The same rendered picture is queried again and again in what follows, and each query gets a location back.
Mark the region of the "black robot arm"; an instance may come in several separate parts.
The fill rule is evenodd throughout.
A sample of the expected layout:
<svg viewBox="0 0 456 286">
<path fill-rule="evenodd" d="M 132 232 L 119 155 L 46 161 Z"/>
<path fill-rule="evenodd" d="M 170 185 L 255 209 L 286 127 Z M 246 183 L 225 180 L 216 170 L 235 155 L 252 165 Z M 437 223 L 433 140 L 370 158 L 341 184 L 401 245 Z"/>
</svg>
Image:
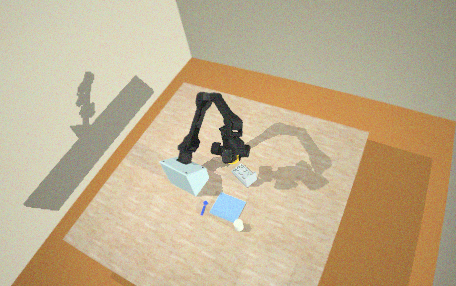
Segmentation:
<svg viewBox="0 0 456 286">
<path fill-rule="evenodd" d="M 233 163 L 237 160 L 237 155 L 245 150 L 244 141 L 240 138 L 243 135 L 243 121 L 234 114 L 222 94 L 212 92 L 199 92 L 196 95 L 196 111 L 191 124 L 189 133 L 184 137 L 183 142 L 178 145 L 179 156 L 176 161 L 182 164 L 192 163 L 192 152 L 196 152 L 199 148 L 200 140 L 198 134 L 206 113 L 206 110 L 212 105 L 216 105 L 217 109 L 223 116 L 224 126 L 220 127 L 221 137 L 224 144 L 228 145 L 228 149 L 222 148 L 222 162 Z M 238 130 L 233 132 L 232 130 Z"/>
</svg>

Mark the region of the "grey dish rack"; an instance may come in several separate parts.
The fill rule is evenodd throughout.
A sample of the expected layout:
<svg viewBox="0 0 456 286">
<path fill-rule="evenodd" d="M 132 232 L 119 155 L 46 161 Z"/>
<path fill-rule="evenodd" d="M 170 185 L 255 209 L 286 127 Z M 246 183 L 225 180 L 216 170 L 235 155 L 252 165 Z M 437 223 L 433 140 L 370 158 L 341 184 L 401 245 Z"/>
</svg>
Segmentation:
<svg viewBox="0 0 456 286">
<path fill-rule="evenodd" d="M 249 187 L 257 180 L 256 171 L 251 173 L 242 163 L 232 170 L 232 173 L 246 186 Z"/>
</svg>

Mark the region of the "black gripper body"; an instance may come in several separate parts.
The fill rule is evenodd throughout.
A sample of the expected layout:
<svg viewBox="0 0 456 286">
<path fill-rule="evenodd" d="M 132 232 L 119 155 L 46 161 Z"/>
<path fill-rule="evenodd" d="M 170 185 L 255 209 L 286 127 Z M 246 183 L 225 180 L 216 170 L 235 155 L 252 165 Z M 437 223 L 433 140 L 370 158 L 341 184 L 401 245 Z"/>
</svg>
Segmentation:
<svg viewBox="0 0 456 286">
<path fill-rule="evenodd" d="M 211 146 L 211 154 L 221 154 L 221 149 L 224 148 L 224 149 L 228 149 L 228 145 L 224 144 L 223 143 L 223 147 L 220 146 L 221 143 L 220 142 L 213 142 L 212 143 L 212 146 Z M 245 145 L 245 144 L 244 144 Z M 245 145 L 245 150 L 240 154 L 241 157 L 249 157 L 249 153 L 250 153 L 250 145 Z"/>
</svg>

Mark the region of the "light blue flat mat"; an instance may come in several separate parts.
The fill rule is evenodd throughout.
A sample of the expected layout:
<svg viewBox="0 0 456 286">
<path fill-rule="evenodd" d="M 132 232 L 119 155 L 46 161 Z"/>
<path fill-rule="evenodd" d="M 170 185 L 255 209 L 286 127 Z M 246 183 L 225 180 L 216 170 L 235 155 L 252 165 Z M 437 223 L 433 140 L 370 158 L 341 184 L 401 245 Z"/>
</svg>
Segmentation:
<svg viewBox="0 0 456 286">
<path fill-rule="evenodd" d="M 234 223 L 238 219 L 245 204 L 246 202 L 242 200 L 220 193 L 210 213 Z"/>
</svg>

